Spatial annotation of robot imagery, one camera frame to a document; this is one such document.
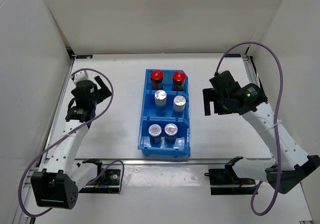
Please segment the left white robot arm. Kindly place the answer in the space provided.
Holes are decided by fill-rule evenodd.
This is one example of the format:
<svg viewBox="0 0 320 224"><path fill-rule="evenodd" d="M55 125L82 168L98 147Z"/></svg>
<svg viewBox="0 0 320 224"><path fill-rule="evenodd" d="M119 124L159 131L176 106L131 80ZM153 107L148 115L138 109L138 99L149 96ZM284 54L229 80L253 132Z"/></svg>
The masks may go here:
<svg viewBox="0 0 320 224"><path fill-rule="evenodd" d="M96 116L96 107L112 92L100 76L90 80L85 71L73 77L75 88L68 104L62 133L64 138L57 144L53 155L42 170L32 174L30 182L36 204L45 208L71 210L79 191L91 181L100 184L105 172L98 163L75 164L78 149Z"/></svg>

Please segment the red-lid sauce jar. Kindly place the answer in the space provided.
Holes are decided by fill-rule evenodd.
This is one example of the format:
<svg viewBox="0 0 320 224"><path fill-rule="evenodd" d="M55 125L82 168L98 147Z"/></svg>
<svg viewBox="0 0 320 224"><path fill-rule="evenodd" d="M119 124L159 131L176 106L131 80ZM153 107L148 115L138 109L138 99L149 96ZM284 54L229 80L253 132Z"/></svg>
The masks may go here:
<svg viewBox="0 0 320 224"><path fill-rule="evenodd" d="M172 90L183 91L186 77L183 71L176 71L172 76Z"/></svg>
<svg viewBox="0 0 320 224"><path fill-rule="evenodd" d="M161 70L153 70L150 73L150 80L151 80L151 89L152 90L162 90L163 89L163 77L164 74Z"/></svg>

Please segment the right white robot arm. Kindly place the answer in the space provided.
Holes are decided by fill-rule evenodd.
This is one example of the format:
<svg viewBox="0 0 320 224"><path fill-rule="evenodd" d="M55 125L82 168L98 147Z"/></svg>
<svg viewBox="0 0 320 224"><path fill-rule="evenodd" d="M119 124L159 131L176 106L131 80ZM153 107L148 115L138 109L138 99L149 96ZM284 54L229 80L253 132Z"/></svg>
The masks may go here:
<svg viewBox="0 0 320 224"><path fill-rule="evenodd" d="M223 177L230 184L241 179L269 183L281 194L287 194L320 166L320 157L310 155L291 137L275 116L265 93L258 85L233 84L215 91L202 91L204 114L211 114L210 103L218 115L239 114L257 132L270 151L269 160L251 160L237 156L224 166Z"/></svg>

